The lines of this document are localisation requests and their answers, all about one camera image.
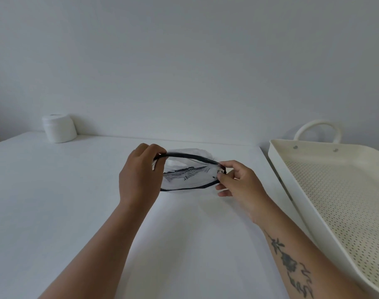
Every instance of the tabletop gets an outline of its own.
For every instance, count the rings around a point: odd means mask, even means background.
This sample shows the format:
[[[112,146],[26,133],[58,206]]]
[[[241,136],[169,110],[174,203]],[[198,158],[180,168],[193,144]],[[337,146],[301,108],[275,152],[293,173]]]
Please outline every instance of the tabletop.
[[[118,175],[141,142],[236,159],[308,235],[259,147],[27,132],[0,142],[0,298],[35,298],[119,202]],[[214,188],[161,193],[133,242],[116,298],[287,298],[262,231]]]

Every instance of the clear plastic bag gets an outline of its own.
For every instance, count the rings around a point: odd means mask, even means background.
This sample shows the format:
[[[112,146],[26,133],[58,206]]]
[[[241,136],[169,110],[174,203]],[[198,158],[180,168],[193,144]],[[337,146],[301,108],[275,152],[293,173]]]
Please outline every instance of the clear plastic bag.
[[[214,161],[206,150],[169,150],[156,156],[154,161],[161,157],[169,157],[164,166],[161,191],[205,189],[219,183],[218,172],[226,174],[225,167]]]

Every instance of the toilet paper roll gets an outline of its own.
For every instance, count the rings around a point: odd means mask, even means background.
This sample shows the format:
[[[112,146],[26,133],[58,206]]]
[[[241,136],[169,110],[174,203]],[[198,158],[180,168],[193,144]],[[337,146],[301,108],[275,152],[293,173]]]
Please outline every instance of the toilet paper roll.
[[[50,114],[43,116],[43,127],[52,143],[64,143],[76,138],[77,133],[69,115]]]

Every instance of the black ink tattoo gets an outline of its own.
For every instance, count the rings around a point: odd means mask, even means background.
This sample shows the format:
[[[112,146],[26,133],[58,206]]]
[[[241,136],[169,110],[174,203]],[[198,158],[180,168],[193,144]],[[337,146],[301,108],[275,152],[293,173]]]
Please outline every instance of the black ink tattoo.
[[[311,287],[312,280],[310,278],[311,272],[306,269],[306,266],[301,263],[297,262],[296,260],[293,260],[290,255],[282,251],[282,248],[285,247],[283,243],[280,242],[280,240],[273,239],[268,233],[266,232],[267,236],[271,239],[271,246],[274,249],[275,254],[277,255],[278,253],[281,254],[281,260],[283,265],[286,267],[286,272],[289,277],[290,284],[295,287],[295,289],[303,295],[304,298],[307,298],[307,295],[310,294],[311,298],[314,298],[313,296],[313,289]],[[300,281],[296,281],[290,273],[296,272],[297,267],[301,266],[303,269],[300,270],[302,273],[305,283],[301,283]]]

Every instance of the white wall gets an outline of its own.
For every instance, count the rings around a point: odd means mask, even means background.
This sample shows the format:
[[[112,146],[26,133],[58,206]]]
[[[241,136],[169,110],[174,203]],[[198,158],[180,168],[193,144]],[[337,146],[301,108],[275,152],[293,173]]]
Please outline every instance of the white wall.
[[[379,149],[379,0],[0,0],[0,139],[50,113],[238,144],[328,118]]]

